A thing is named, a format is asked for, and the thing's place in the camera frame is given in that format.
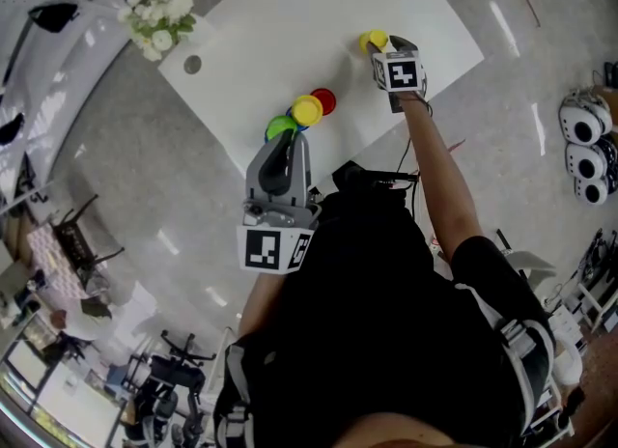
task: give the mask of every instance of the red cup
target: red cup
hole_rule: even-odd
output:
[[[318,88],[311,93],[311,96],[316,97],[320,100],[324,115],[332,113],[332,111],[335,109],[335,106],[337,106],[337,98],[335,97],[335,95],[333,95],[332,91],[326,88]]]

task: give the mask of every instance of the desk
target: desk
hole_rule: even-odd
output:
[[[305,131],[315,184],[404,118],[390,112],[359,49],[371,29],[419,46],[428,98],[483,60],[446,0],[223,0],[159,70],[243,175],[268,121],[299,95],[329,88],[337,108]],[[202,67],[190,75],[192,55]]]
[[[91,446],[106,446],[120,407],[59,363],[39,396],[39,404],[60,424]]]
[[[49,223],[28,234],[27,238],[35,264],[43,270],[49,285],[67,297],[89,298]]]

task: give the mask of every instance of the shoulder strap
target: shoulder strap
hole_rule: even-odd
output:
[[[543,391],[535,391],[532,387],[532,375],[539,375],[541,370],[542,381],[534,381],[535,384],[542,384],[543,387],[548,382],[549,375],[553,369],[553,342],[548,331],[539,323],[532,320],[510,320],[509,322],[493,309],[472,287],[458,283],[455,285],[457,290],[467,290],[474,296],[477,305],[485,319],[494,331],[502,335],[502,347],[509,358],[513,371],[520,384],[521,397],[525,408],[524,422],[521,426],[521,433],[527,429],[532,422],[532,417],[537,409],[537,404],[541,398]],[[536,334],[540,337],[542,349],[537,348],[537,341],[531,335]],[[545,358],[548,366],[543,367],[540,364],[542,358]],[[529,358],[535,359],[530,364]]]
[[[239,394],[231,409],[223,413],[216,428],[216,444],[220,448],[254,448],[253,415],[246,375],[242,369],[245,349],[235,343],[226,350],[226,366]]]

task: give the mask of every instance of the gray tile floor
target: gray tile floor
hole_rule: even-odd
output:
[[[197,13],[218,1],[196,0]],[[573,272],[597,228],[615,225],[616,198],[590,208],[573,194],[557,108],[570,88],[592,83],[592,69],[618,57],[618,0],[530,0],[541,27],[525,0],[447,1],[485,61],[434,99],[435,120],[447,144],[465,139],[454,157],[488,235],[499,227],[514,247],[559,268],[559,278],[542,289],[548,292]],[[406,138],[404,125],[397,126],[356,161],[395,169]],[[414,169],[413,154],[404,165]],[[242,179],[135,47],[93,91],[54,176],[60,207],[92,192],[101,196],[84,225],[99,253],[126,247],[107,269],[117,302],[141,282],[158,302],[161,326],[193,331],[209,349],[225,326],[236,326],[253,280],[236,256]],[[431,235],[424,209],[421,227]]]

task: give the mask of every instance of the forearm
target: forearm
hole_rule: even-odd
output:
[[[435,236],[450,261],[467,238],[482,235],[470,191],[464,177],[421,101],[402,100],[427,210]]]
[[[239,324],[239,337],[267,325],[276,306],[286,275],[260,273],[244,304]]]

